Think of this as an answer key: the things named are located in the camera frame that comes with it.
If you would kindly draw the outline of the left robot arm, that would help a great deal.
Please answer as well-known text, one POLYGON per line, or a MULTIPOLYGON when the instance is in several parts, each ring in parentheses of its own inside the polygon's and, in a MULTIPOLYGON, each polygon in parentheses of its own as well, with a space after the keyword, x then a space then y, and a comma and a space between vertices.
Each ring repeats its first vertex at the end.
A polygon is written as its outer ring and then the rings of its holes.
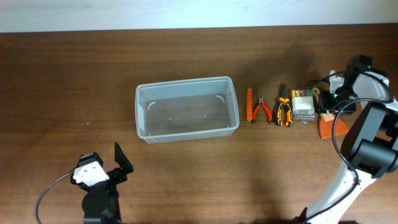
POLYGON ((134 171, 120 145, 114 143, 114 160, 119 165, 107 174, 109 179, 88 187, 82 201, 84 224, 122 224, 117 185, 127 181, 134 171))

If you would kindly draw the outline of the wooden handled orange scraper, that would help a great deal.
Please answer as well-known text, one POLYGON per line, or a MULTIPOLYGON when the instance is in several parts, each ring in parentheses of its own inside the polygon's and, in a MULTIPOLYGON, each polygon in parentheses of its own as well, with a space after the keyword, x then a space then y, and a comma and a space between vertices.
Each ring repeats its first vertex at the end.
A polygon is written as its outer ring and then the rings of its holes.
MULTIPOLYGON (((315 98, 315 101, 317 102, 318 106, 318 114, 320 115, 318 119, 318 133, 320 135, 321 139, 327 139, 332 137, 332 127, 333 127, 333 122, 335 119, 335 115, 331 114, 330 112, 321 112, 321 103, 320 103, 320 94, 321 91, 317 88, 314 87, 312 88, 312 93, 315 98)), ((336 123, 336 130, 335 130, 335 135, 340 135, 340 134, 345 134, 349 131, 345 123, 338 118, 337 123, 336 123)))

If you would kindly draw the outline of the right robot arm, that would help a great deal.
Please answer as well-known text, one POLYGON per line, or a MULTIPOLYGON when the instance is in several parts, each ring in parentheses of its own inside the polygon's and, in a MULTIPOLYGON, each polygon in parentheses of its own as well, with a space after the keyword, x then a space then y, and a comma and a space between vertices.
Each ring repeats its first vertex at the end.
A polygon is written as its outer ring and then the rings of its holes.
POLYGON ((322 78, 330 89, 320 93, 318 109, 338 118, 351 115, 360 103, 363 110, 341 145, 335 150, 342 162, 323 195, 304 208, 295 223, 339 223, 343 214, 369 185, 397 169, 397 100, 383 70, 372 66, 371 57, 355 56, 346 70, 322 78))

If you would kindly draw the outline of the orange perforated plastic bar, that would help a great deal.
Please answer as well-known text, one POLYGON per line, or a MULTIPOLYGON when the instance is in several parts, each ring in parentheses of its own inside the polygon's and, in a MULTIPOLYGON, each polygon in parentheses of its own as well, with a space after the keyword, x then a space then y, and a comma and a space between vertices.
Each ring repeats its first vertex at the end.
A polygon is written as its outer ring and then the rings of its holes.
POLYGON ((253 112, 252 112, 252 95, 253 95, 253 90, 252 88, 248 88, 247 90, 247 104, 246 104, 246 119, 247 121, 251 122, 252 117, 253 117, 253 112))

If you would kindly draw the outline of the clear plastic storage container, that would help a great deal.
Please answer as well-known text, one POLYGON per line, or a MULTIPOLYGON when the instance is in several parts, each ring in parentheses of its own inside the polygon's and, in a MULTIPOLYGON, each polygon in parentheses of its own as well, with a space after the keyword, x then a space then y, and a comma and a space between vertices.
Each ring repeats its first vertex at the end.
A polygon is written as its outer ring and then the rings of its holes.
POLYGON ((230 77, 139 85, 137 135, 148 144, 229 136, 239 127, 239 108, 230 77))

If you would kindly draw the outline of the orange black long-nose pliers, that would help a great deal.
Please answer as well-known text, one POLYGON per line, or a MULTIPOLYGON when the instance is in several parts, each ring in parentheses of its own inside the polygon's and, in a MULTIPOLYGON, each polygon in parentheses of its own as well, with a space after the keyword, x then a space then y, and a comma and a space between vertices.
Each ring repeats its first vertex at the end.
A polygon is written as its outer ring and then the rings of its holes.
POLYGON ((275 104, 274 122, 277 126, 293 125, 292 102, 289 99, 285 83, 281 83, 275 104))

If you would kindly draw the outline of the clear screwdriver bit case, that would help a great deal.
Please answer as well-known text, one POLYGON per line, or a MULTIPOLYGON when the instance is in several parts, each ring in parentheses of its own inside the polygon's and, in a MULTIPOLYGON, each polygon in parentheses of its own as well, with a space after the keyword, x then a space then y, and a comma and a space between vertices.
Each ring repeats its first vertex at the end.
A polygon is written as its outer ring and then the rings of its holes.
POLYGON ((292 113, 294 120, 307 123, 315 118, 313 93, 311 90, 292 90, 292 113))

